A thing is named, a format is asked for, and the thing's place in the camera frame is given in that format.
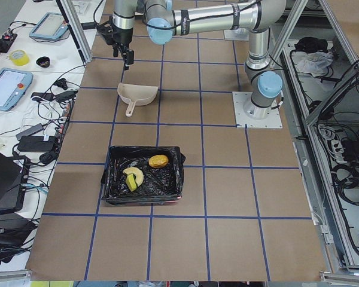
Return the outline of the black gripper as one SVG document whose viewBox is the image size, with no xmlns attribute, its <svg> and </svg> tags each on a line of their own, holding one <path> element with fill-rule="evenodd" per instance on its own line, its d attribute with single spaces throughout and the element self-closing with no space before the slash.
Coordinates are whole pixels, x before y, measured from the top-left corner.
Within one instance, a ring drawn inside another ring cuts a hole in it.
<svg viewBox="0 0 359 287">
<path fill-rule="evenodd" d="M 97 27 L 98 34 L 103 38 L 107 45 L 111 45 L 113 49 L 113 57 L 118 57 L 118 48 L 123 59 L 123 70 L 129 69 L 134 64 L 134 51 L 129 48 L 133 37 L 133 20 L 122 20 L 109 16 L 109 19 Z"/>
</svg>

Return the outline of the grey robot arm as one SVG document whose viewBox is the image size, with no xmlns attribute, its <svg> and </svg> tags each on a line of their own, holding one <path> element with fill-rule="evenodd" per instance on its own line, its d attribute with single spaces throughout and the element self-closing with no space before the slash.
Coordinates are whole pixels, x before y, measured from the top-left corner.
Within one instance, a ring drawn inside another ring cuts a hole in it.
<svg viewBox="0 0 359 287">
<path fill-rule="evenodd" d="M 141 13 L 148 36 L 157 45 L 167 44 L 173 36 L 217 30 L 248 31 L 249 50 L 245 72 L 254 84 L 249 109 L 258 114 L 268 111 L 274 96 L 260 87 L 259 74 L 270 65 L 270 27 L 283 14 L 285 1 L 242 1 L 226 5 L 173 10 L 171 1 L 114 1 L 112 16 L 96 25 L 98 34 L 112 46 L 113 56 L 121 56 L 123 68 L 134 63 L 132 42 L 136 13 Z"/>
</svg>

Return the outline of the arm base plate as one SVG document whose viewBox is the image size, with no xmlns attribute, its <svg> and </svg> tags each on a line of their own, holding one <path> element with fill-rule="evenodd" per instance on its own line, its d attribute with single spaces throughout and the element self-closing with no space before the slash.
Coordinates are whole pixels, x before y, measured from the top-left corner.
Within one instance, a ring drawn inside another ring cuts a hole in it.
<svg viewBox="0 0 359 287">
<path fill-rule="evenodd" d="M 276 99 L 267 108 L 259 108 L 251 101 L 251 92 L 234 91 L 233 106 L 237 128 L 281 129 L 282 121 Z"/>
</svg>

